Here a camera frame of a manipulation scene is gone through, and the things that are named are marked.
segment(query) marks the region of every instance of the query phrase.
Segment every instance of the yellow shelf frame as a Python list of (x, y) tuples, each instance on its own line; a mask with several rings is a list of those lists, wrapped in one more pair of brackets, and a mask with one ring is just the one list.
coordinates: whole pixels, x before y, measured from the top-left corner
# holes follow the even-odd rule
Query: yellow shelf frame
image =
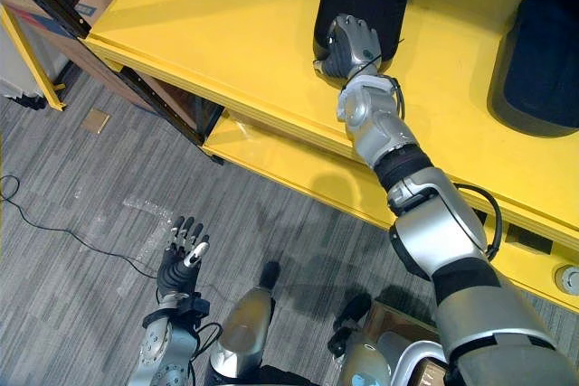
[(41, 63), (36, 58), (34, 54), (34, 50), (31, 47), (30, 43), (26, 39), (20, 24), (16, 17), (6, 8), (4, 5), (0, 4), (0, 15), (2, 15), (2, 25), (6, 29), (10, 40), (14, 43), (16, 50), (22, 56), (24, 63), (32, 73), (36, 83), (40, 87), (41, 91), (43, 92), (48, 104), (51, 108), (56, 110), (63, 111), (66, 107), (66, 104), (61, 102), (56, 95), (56, 90), (60, 90), (64, 88), (63, 83), (59, 83), (58, 85), (52, 84), (52, 81), (48, 78), (46, 73), (44, 72), (44, 68)]

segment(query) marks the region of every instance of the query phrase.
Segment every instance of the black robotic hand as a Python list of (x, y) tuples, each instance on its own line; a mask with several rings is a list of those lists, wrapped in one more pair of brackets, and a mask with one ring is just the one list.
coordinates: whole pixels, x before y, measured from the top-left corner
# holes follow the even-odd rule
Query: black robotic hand
[(162, 297), (169, 293), (192, 296), (195, 292), (201, 257), (209, 247), (209, 236), (205, 234), (199, 244), (195, 245), (203, 230), (203, 224), (197, 224), (189, 236), (194, 221), (193, 217), (185, 220), (180, 216), (171, 229), (173, 237), (165, 249), (157, 272), (157, 286)]

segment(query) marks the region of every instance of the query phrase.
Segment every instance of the yellow shelf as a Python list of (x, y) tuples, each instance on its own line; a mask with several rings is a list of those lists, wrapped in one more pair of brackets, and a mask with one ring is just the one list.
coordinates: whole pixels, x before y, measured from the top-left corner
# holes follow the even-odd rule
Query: yellow shelf
[[(487, 111), (499, 38), (519, 1), (410, 0), (388, 73), (402, 83), (407, 122), (437, 166), (579, 249), (579, 134), (530, 137)], [(115, 0), (86, 43), (111, 65), (356, 159), (335, 117), (337, 89), (311, 66), (318, 2)]]
[[(218, 121), (204, 150), (379, 227), (387, 229), (394, 222), (375, 174), (344, 157), (275, 136), (228, 114)], [(476, 202), (472, 196), (466, 198), (471, 205)], [(508, 222), (506, 217), (495, 267), (519, 287), (579, 312), (579, 297), (563, 293), (554, 282), (555, 270), (579, 262), (579, 253), (557, 243), (549, 255), (521, 247), (516, 240), (505, 240)], [(493, 228), (489, 216), (485, 225), (489, 240)]]

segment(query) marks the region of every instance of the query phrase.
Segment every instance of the black cable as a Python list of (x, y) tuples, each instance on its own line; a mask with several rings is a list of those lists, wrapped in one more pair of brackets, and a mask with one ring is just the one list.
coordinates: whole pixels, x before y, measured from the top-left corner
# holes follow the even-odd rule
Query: black cable
[[(371, 64), (376, 62), (381, 57), (382, 57), (382, 54), (379, 54), (378, 56), (373, 58), (371, 61), (368, 61), (360, 70), (356, 71), (356, 73), (347, 80), (346, 84), (342, 87), (342, 90), (344, 90), (346, 88), (346, 86), (350, 83), (350, 81), (352, 81), (352, 79), (355, 76), (357, 76), (360, 72), (365, 70), (367, 67), (369, 67)], [(406, 108), (404, 106), (404, 94), (402, 93), (402, 88), (400, 86), (400, 82), (396, 78), (391, 77), (391, 76), (386, 76), (384, 74), (379, 74), (378, 77), (383, 77), (385, 79), (388, 79), (390, 81), (390, 83), (392, 84), (392, 86), (394, 88), (394, 92), (396, 93), (396, 111), (398, 112), (398, 116), (400, 117), (400, 119), (404, 120), (404, 116), (406, 115)]]
[(219, 337), (221, 336), (221, 334), (223, 333), (222, 326), (219, 323), (212, 322), (212, 323), (207, 323), (206, 325), (204, 325), (200, 329), (197, 329), (197, 334), (199, 336), (201, 336), (201, 332), (203, 330), (205, 330), (207, 327), (211, 327), (211, 326), (215, 327), (215, 329), (211, 332), (211, 334), (207, 337), (207, 339), (205, 339), (203, 345), (197, 347), (197, 349), (193, 353), (193, 356), (191, 357), (191, 362), (193, 362), (198, 356), (200, 356), (201, 354), (206, 352), (207, 349), (209, 347), (211, 347), (211, 345), (215, 341), (217, 341), (219, 339)]
[(495, 211), (495, 235), (486, 252), (487, 258), (489, 261), (492, 261), (497, 256), (498, 249), (500, 248), (500, 239), (503, 235), (503, 215), (500, 211), (500, 207), (498, 206), (498, 202), (492, 194), (487, 192), (485, 189), (477, 187), (476, 185), (461, 183), (455, 183), (454, 185), (457, 189), (472, 190), (473, 192), (484, 196), (484, 198), (490, 202), (490, 205), (492, 205), (492, 208)]
[[(2, 182), (7, 179), (13, 179), (16, 181), (16, 188), (14, 189), (13, 192), (11, 192), (11, 194), (8, 194), (7, 196), (4, 195), (4, 193), (2, 192)], [(46, 226), (42, 226), (42, 225), (37, 225), (36, 223), (32, 223), (31, 221), (29, 221), (28, 219), (26, 219), (26, 216), (24, 215), (24, 209), (21, 205), (17, 204), (16, 202), (12, 201), (12, 198), (15, 197), (15, 195), (18, 193), (18, 190), (20, 189), (20, 179), (15, 176), (15, 175), (4, 175), (2, 177), (0, 177), (0, 202), (8, 202), (11, 205), (13, 205), (14, 207), (16, 207), (16, 209), (20, 212), (20, 217), (22, 217), (23, 221), (25, 221), (26, 223), (28, 223), (30, 226), (32, 226), (33, 228), (36, 228), (38, 230), (43, 230), (43, 231), (51, 231), (51, 232), (63, 232), (65, 234), (69, 234), (70, 236), (72, 236), (76, 241), (78, 241), (82, 246), (85, 246), (87, 248), (89, 248), (90, 250), (93, 250), (95, 252), (101, 253), (103, 255), (107, 255), (110, 257), (115, 257), (115, 258), (120, 258), (124, 261), (126, 261), (134, 270), (137, 271), (138, 274), (146, 277), (146, 278), (151, 278), (151, 279), (156, 279), (156, 276), (153, 275), (149, 275), (148, 273), (140, 270), (134, 263), (138, 262), (143, 264), (141, 261), (139, 261), (138, 259), (134, 259), (131, 258), (127, 255), (122, 255), (120, 253), (114, 253), (114, 252), (109, 252), (107, 250), (102, 250), (99, 248), (95, 248), (94, 246), (91, 246), (89, 243), (87, 243), (86, 241), (82, 240), (79, 236), (77, 236), (74, 232), (72, 232), (69, 229), (66, 228), (50, 228), (50, 227), (46, 227)]]
[(404, 120), (404, 117), (406, 116), (406, 107), (404, 105), (404, 94), (402, 93), (400, 82), (396, 77), (386, 76), (385, 74), (380, 74), (379, 77), (390, 81), (390, 84), (394, 88), (394, 93), (396, 94), (396, 111), (398, 112), (400, 119)]
[(374, 62), (376, 62), (377, 60), (379, 60), (382, 57), (382, 53), (380, 53), (379, 55), (377, 55), (375, 58), (373, 58), (371, 61), (368, 61), (360, 70), (356, 71), (354, 73), (354, 75), (352, 77), (350, 77), (346, 84), (342, 87), (342, 90), (344, 90), (346, 88), (346, 86), (348, 85), (348, 83), (350, 81), (352, 81), (352, 79), (357, 76), (359, 73), (361, 73), (363, 70), (365, 70), (366, 68), (368, 68), (370, 65), (372, 65)]

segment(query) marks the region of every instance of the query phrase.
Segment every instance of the robotic hand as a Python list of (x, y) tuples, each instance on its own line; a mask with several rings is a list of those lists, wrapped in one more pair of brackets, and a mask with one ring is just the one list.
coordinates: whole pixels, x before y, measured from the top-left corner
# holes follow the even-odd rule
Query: robotic hand
[(147, 330), (137, 368), (128, 381), (131, 386), (189, 384), (190, 361), (199, 348), (195, 329), (209, 315), (209, 302), (195, 292), (209, 236), (205, 234), (196, 243), (203, 224), (197, 224), (189, 236), (193, 223), (193, 217), (185, 221), (181, 216), (173, 224), (172, 237), (157, 272), (158, 309), (143, 319)]
[(397, 216), (390, 241), (409, 272), (433, 283), (446, 384), (579, 384), (532, 307), (490, 266), (474, 211), (399, 118), (396, 82), (378, 74), (375, 31), (340, 15), (328, 46), (315, 68), (348, 79), (337, 117), (387, 191)]

